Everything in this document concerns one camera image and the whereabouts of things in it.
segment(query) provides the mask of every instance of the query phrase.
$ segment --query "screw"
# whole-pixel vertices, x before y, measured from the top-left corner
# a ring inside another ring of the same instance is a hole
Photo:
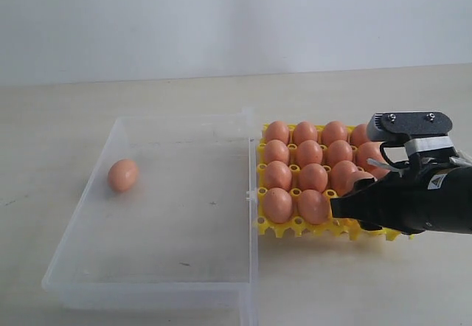
[[[395,116],[395,114],[389,114],[387,118],[390,119],[391,123],[393,123],[397,119],[397,116]]]

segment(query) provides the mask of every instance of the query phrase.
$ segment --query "yellow egg tray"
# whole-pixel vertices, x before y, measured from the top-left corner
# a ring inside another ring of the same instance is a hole
[[[268,127],[268,124],[265,124],[263,126],[263,138],[264,138],[264,132],[267,129],[267,127]],[[289,168],[294,178],[296,178],[297,174],[300,171],[299,166],[296,165],[294,161],[296,145],[292,143],[292,133],[295,127],[296,125],[288,125],[288,128],[290,129],[290,143],[288,144],[288,149],[290,151],[290,158],[291,158]],[[315,127],[318,130],[318,138],[320,139],[321,132],[323,131],[324,126],[315,125]],[[354,129],[354,126],[347,126],[347,129],[350,134],[352,130]],[[330,210],[329,220],[326,223],[319,224],[319,225],[313,225],[305,221],[296,212],[296,207],[295,207],[295,213],[292,215],[291,219],[287,223],[278,224],[278,223],[271,222],[269,219],[267,219],[267,217],[263,213],[263,203],[262,203],[264,195],[268,192],[267,188],[264,187],[264,182],[263,182],[263,171],[266,168],[266,164],[264,164],[261,160],[261,158],[263,157],[263,152],[264,152],[264,147],[265,147],[265,142],[263,138],[260,140],[260,143],[257,146],[257,153],[258,153],[258,158],[260,161],[260,163],[257,165],[257,176],[258,176],[258,187],[259,187],[257,190],[257,200],[259,202],[257,228],[259,231],[259,235],[264,235],[268,229],[272,229],[274,230],[276,237],[283,237],[285,231],[288,229],[291,229],[294,231],[295,236],[302,236],[304,232],[311,232],[314,235],[321,235],[323,234],[323,232],[331,232],[334,236],[348,234],[350,240],[357,240],[360,234],[367,234],[367,235],[372,235],[372,236],[385,235],[386,240],[393,241],[398,235],[401,234],[397,230],[387,229],[387,228],[383,228],[382,230],[377,230],[373,232],[363,230],[360,227],[358,221],[355,219],[333,218],[333,216],[331,215],[331,210]],[[321,145],[321,147],[324,152],[327,150],[326,146]],[[331,170],[331,168],[327,165],[324,165],[324,168],[327,170],[327,172]],[[296,200],[302,191],[298,187],[296,187],[295,182],[296,182],[296,179],[294,179],[294,184],[292,184],[290,195],[292,199],[294,200],[294,202],[296,203]],[[328,199],[328,201],[330,201],[332,198],[338,197],[338,194],[336,193],[336,191],[330,189],[329,184],[328,184],[328,189],[323,192],[323,195]]]

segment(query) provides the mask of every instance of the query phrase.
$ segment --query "clear plastic container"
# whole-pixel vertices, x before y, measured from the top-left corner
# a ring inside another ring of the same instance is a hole
[[[257,324],[255,145],[245,114],[121,117],[43,279],[66,307],[238,308]],[[136,161],[115,194],[110,166]]]

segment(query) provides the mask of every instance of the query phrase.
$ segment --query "white label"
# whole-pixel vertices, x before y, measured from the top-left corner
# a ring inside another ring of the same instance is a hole
[[[441,188],[444,178],[447,175],[448,175],[447,173],[441,173],[439,175],[434,175],[433,177],[431,177],[431,180],[429,181],[429,184],[428,184],[428,190],[437,190],[438,188]]]

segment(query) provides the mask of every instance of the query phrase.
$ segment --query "egg tray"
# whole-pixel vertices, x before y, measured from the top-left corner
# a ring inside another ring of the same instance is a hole
[[[355,219],[349,218],[342,218],[336,219],[333,218],[331,209],[329,211],[329,219],[326,223],[313,225],[305,221],[300,215],[298,215],[296,211],[296,204],[294,214],[290,218],[290,220],[286,223],[278,224],[273,223],[270,221],[263,212],[263,197],[268,192],[268,189],[264,187],[264,169],[266,168],[266,164],[263,163],[263,153],[265,147],[264,141],[264,132],[266,131],[268,124],[263,126],[263,138],[260,140],[259,145],[257,146],[257,157],[259,160],[259,164],[257,165],[257,176],[258,176],[258,189],[257,189],[257,200],[259,202],[258,206],[258,217],[257,217],[257,228],[259,235],[264,235],[268,229],[274,230],[276,237],[283,237],[286,230],[291,229],[294,231],[295,236],[301,236],[304,232],[311,232],[314,235],[321,235],[323,232],[328,231],[331,232],[334,236],[340,236],[343,234],[348,234],[350,240],[357,240],[360,234],[366,235],[385,235],[386,240],[393,241],[399,234],[401,234],[397,230],[383,228],[382,230],[376,231],[367,231],[363,230],[359,225],[358,221]],[[288,125],[290,129],[290,142],[288,144],[288,149],[290,151],[290,163],[289,168],[292,172],[292,185],[290,190],[290,195],[294,203],[298,199],[298,196],[302,192],[297,186],[297,176],[300,172],[300,167],[295,164],[295,152],[296,152],[296,145],[292,142],[292,133],[295,129],[296,125]],[[318,142],[320,143],[321,134],[324,129],[323,125],[315,125],[318,131]],[[354,126],[347,126],[347,130],[350,133],[353,131]],[[325,154],[327,147],[325,145],[321,145],[323,149],[323,162],[325,160]],[[357,147],[353,146],[353,153],[357,151]],[[326,171],[329,173],[331,171],[331,167],[327,165],[323,165]],[[335,190],[330,188],[330,180],[328,181],[327,189],[323,192],[323,196],[330,201],[333,198],[337,198],[338,194]]]

